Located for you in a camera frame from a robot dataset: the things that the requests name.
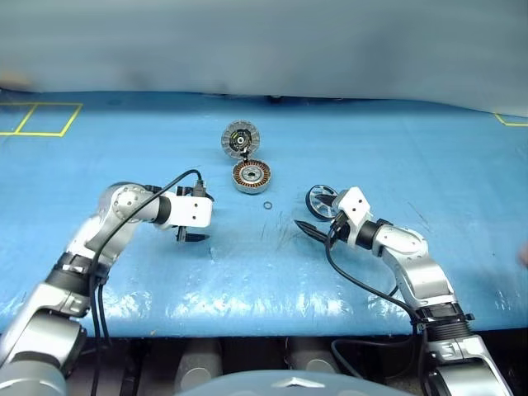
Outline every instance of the silver robot arm segment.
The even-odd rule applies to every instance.
[[[342,191],[332,205],[339,211],[332,226],[346,226],[340,239],[381,257],[416,312],[427,335],[427,391],[438,396],[512,395],[482,338],[469,329],[473,317],[460,308],[446,274],[429,256],[426,239],[386,220],[371,221],[370,205],[358,187]]]
[[[160,229],[207,227],[212,200],[206,196],[203,183],[198,187],[191,196],[167,191],[124,224],[103,248],[97,275],[107,277],[140,222],[156,224]],[[89,269],[94,254],[110,232],[152,197],[156,188],[119,183],[101,195],[96,213],[77,231],[46,280],[36,286],[0,337],[0,394],[14,384],[20,389],[35,386],[35,394],[62,394],[59,383],[64,378],[57,377],[54,370],[67,374],[83,348],[86,331],[70,318],[82,318],[90,308]],[[19,394],[31,393],[23,390]]]

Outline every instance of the robotic arm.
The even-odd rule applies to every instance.
[[[140,222],[160,229],[179,227],[182,241],[205,238],[186,232],[187,226],[210,224],[212,198],[200,177],[194,188],[165,191],[130,218],[161,190],[118,183],[102,194],[97,212],[78,230],[0,338],[0,395],[66,394],[64,375],[73,368],[86,339],[86,330],[74,319],[84,317],[90,308],[90,277],[95,272],[99,279],[107,278]],[[93,268],[98,251],[98,266]]]
[[[428,394],[512,395],[482,338],[469,329],[473,315],[460,308],[446,274],[429,256],[425,238],[383,219],[372,221],[370,205],[358,187],[326,199],[337,212],[333,232],[327,236],[311,224],[296,221],[297,225],[323,243],[340,239],[353,248],[371,250],[390,267],[405,303],[415,313],[413,322],[422,329],[426,354],[422,358],[428,358],[423,385]]]

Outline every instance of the black wheel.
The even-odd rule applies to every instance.
[[[333,188],[317,184],[310,188],[306,193],[306,207],[310,213],[318,219],[330,221],[336,217],[337,214],[332,208],[332,204],[329,202],[333,196],[337,196],[337,192]]]

